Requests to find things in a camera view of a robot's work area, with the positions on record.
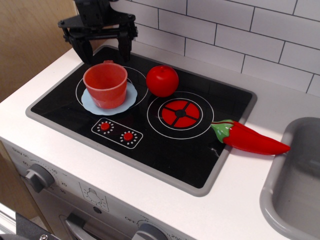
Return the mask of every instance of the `black stovetop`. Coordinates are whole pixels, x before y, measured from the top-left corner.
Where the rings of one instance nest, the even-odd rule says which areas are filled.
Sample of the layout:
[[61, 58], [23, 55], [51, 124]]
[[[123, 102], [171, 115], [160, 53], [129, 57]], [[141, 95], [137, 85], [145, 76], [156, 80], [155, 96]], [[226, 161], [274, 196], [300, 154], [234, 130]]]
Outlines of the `black stovetop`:
[[[137, 90], [128, 110], [96, 115], [83, 107], [82, 77], [90, 67], [83, 64], [32, 104], [27, 115], [190, 194], [206, 194], [228, 155], [210, 124], [224, 119], [244, 122], [255, 95], [175, 68], [178, 89], [159, 98], [148, 91], [145, 76], [161, 63], [135, 54], [123, 62], [118, 50], [107, 46], [94, 55], [93, 65], [104, 60], [124, 66]], [[133, 138], [125, 140], [126, 133]]]

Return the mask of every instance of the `gray knob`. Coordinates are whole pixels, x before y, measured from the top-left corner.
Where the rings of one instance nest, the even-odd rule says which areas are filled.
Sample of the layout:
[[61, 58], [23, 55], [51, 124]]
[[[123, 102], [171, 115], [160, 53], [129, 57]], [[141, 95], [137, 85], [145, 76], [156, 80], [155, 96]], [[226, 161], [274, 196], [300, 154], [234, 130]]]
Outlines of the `gray knob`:
[[168, 238], [155, 226], [145, 223], [141, 225], [132, 240], [168, 240]]
[[38, 164], [33, 164], [26, 171], [26, 180], [36, 193], [40, 193], [42, 189], [50, 187], [55, 182], [51, 174]]

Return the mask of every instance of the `red knob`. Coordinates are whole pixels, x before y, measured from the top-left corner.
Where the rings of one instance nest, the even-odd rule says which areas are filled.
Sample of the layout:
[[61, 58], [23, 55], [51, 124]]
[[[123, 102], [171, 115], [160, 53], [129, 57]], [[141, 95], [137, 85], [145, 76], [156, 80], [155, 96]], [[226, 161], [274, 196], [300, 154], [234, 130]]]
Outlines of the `red knob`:
[[132, 139], [134, 139], [134, 135], [131, 132], [126, 132], [123, 135], [123, 139], [127, 142], [130, 142]]
[[100, 128], [102, 131], [107, 131], [110, 128], [110, 124], [107, 122], [104, 122], [101, 124]]

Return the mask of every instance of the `wooden wall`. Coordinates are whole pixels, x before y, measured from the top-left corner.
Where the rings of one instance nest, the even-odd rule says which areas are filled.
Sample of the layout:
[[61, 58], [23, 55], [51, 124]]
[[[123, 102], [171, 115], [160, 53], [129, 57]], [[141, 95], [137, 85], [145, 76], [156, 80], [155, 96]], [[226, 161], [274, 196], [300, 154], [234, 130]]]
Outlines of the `wooden wall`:
[[[72, 0], [0, 1], [0, 102], [71, 48], [57, 23], [75, 14]], [[33, 218], [23, 191], [0, 155], [0, 202]]]

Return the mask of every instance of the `black robotic arm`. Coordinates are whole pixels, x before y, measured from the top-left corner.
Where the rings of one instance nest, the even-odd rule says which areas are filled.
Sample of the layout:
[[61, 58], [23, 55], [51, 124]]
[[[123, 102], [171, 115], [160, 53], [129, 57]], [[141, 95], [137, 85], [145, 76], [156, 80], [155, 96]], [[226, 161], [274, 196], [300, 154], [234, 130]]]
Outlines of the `black robotic arm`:
[[130, 60], [132, 40], [138, 36], [136, 16], [115, 11], [110, 2], [118, 0], [74, 0], [79, 15], [59, 21], [63, 37], [81, 60], [92, 63], [93, 49], [90, 40], [118, 39], [118, 48], [124, 61]]

